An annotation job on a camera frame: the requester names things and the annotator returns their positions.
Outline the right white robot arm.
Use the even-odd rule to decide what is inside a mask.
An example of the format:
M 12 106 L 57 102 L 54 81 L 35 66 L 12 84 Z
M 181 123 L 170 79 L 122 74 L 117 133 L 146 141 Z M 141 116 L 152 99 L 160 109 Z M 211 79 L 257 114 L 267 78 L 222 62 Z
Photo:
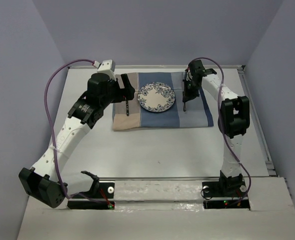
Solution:
M 205 68 L 203 57 L 191 60 L 185 69 L 183 79 L 182 102 L 199 97 L 202 89 L 217 101 L 218 128 L 223 137 L 223 163 L 217 181 L 202 184 L 201 196 L 204 200 L 213 198 L 247 197 L 251 183 L 245 183 L 243 172 L 246 168 L 241 163 L 243 137 L 250 126 L 250 100 L 240 96 L 225 85 L 225 79 L 217 78 L 217 72 Z

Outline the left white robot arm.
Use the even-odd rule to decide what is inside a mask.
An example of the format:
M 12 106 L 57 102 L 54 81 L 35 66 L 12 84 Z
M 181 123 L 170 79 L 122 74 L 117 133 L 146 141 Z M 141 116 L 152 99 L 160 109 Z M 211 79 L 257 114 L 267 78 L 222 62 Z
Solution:
M 75 195 L 92 198 L 100 191 L 97 175 L 82 170 L 63 181 L 62 170 L 81 140 L 93 129 L 111 103 L 134 99 L 135 89 L 126 73 L 117 79 L 105 73 L 94 73 L 87 82 L 87 90 L 77 99 L 64 124 L 41 158 L 31 168 L 23 168 L 18 177 L 25 192 L 43 204 L 57 208 L 64 199 Z

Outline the silver table knife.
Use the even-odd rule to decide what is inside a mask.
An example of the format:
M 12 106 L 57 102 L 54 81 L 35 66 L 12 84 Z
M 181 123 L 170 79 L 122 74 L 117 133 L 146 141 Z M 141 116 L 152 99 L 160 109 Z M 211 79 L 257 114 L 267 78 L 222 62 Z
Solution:
M 183 111 L 186 112 L 187 111 L 187 107 L 186 107 L 186 101 L 183 102 Z

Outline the silver fork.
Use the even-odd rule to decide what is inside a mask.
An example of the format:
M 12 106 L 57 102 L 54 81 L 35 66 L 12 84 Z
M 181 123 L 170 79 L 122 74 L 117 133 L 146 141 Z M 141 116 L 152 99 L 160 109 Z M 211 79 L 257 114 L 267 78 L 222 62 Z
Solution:
M 129 100 L 125 101 L 125 109 L 126 109 L 126 116 L 128 117 L 130 115 Z

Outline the blue beige checked cloth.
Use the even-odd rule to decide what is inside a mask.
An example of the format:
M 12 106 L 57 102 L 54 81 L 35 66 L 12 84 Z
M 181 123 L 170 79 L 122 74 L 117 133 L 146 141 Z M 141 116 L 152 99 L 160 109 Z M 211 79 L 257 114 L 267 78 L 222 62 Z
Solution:
M 134 128 L 207 128 L 214 120 L 202 89 L 199 97 L 186 103 L 183 111 L 183 72 L 131 72 L 127 76 L 135 89 L 134 99 L 129 101 L 129 116 L 126 102 L 115 103 L 112 112 L 112 130 L 125 131 Z M 146 84 L 159 82 L 170 86 L 175 93 L 175 103 L 164 112 L 150 112 L 138 102 L 138 90 Z

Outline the blue floral ceramic plate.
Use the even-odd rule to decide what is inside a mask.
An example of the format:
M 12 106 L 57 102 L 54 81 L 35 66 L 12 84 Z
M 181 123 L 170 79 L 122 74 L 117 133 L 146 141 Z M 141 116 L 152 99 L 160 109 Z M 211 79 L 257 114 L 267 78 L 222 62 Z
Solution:
M 151 82 L 139 89 L 137 100 L 143 109 L 152 113 L 162 113 L 173 106 L 176 95 L 169 85 Z

